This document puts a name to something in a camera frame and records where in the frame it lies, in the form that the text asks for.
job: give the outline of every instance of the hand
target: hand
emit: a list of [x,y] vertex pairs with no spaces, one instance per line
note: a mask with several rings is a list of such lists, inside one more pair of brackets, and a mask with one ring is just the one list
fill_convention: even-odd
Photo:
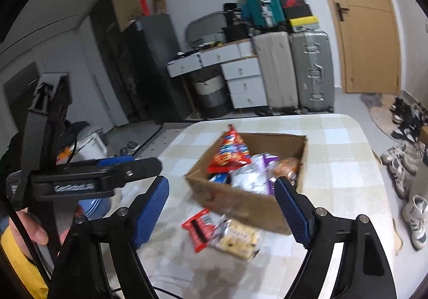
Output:
[[[46,231],[41,227],[39,223],[37,223],[34,219],[31,218],[30,215],[27,213],[28,209],[23,209],[21,211],[16,212],[18,214],[19,219],[21,219],[21,222],[25,228],[25,230],[28,233],[29,238],[37,243],[38,245],[45,246],[48,244],[48,234]],[[75,217],[78,215],[83,215],[83,209],[82,206],[78,206],[76,209],[76,212],[74,214]],[[19,233],[18,229],[16,228],[15,224],[12,222],[12,219],[9,218],[9,227],[10,231],[12,232],[13,238],[15,239],[16,244],[18,245],[21,252],[28,258],[33,259],[31,257],[31,254],[29,253],[29,250],[27,246],[25,245],[24,240],[22,239],[21,234]],[[61,242],[61,245],[63,244],[64,240],[66,239],[67,233],[70,230],[70,228],[64,230],[62,234],[59,236],[59,240]]]

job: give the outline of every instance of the finger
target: finger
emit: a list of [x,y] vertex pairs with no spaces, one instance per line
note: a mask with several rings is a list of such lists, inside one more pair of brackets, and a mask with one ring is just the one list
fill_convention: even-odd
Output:
[[[76,212],[74,213],[74,217],[77,217],[79,215],[84,215],[85,213],[83,212],[83,208],[82,206],[78,205],[78,207],[76,208]],[[70,228],[65,229],[61,235],[59,235],[59,241],[61,242],[61,245],[64,243],[68,232],[70,231]]]
[[76,212],[74,213],[74,217],[77,217],[78,215],[85,215],[85,212],[83,211],[82,206],[78,205],[76,208]]
[[[21,220],[22,225],[28,233],[29,238],[40,245],[46,245],[48,243],[48,234],[46,231],[38,224],[34,219],[32,219],[25,211],[18,211],[17,215]],[[13,223],[12,219],[9,219],[10,229],[14,236],[14,239],[22,240],[16,225]]]
[[64,243],[64,240],[66,239],[69,231],[70,231],[70,228],[67,228],[61,233],[61,235],[59,235],[59,242],[61,243],[61,245]]

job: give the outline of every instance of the wooden door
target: wooden door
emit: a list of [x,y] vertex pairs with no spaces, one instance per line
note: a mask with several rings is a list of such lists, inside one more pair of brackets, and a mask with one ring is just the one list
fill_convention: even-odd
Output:
[[[397,94],[400,47],[391,0],[330,1],[345,91]],[[343,8],[342,19],[337,3]]]

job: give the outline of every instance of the blue gripper pad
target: blue gripper pad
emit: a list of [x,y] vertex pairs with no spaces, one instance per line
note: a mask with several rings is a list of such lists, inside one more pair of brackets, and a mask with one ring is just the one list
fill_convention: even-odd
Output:
[[315,227],[314,206],[305,195],[298,194],[285,177],[277,179],[274,191],[296,242],[309,249]]
[[158,176],[144,195],[147,195],[146,206],[136,218],[132,239],[136,248],[140,248],[143,243],[150,239],[166,199],[170,195],[170,182],[165,177]]
[[122,162],[134,161],[133,156],[113,156],[112,158],[101,159],[97,162],[98,167],[112,166],[121,164]]

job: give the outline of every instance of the checkered tablecloth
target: checkered tablecloth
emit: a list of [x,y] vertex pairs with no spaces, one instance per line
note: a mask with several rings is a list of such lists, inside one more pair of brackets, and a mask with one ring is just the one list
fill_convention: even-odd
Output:
[[[184,175],[227,130],[228,123],[239,132],[307,136],[302,193],[315,207],[322,206],[334,216],[355,219],[361,213],[368,215],[393,268],[393,226],[384,182],[355,120],[340,114],[228,119],[186,128],[159,157],[162,175],[170,181],[170,197],[149,243],[139,250],[154,286],[184,299],[283,298],[305,257],[306,250],[293,236],[269,232],[260,253],[250,262],[212,248],[193,252],[181,223],[201,207],[192,200]],[[330,298],[341,252],[342,245],[337,244],[320,298]]]

